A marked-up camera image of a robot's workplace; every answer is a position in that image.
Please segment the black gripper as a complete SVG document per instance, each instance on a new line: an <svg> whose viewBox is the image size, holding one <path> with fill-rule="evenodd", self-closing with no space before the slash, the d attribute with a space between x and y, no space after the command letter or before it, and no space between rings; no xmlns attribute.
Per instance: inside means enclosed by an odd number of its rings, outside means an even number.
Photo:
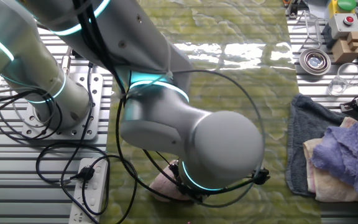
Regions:
<svg viewBox="0 0 358 224"><path fill-rule="evenodd" d="M174 176L174 180L178 183L177 187L179 192L188 197L189 200L194 199L197 202L203 202L204 200L204 195L202 194L198 194L196 192L194 192L191 188L187 187L183 181L180 178L179 175L179 166L178 166L179 161L173 161L170 165L169 165L169 169L172 171L173 176Z"/></svg>

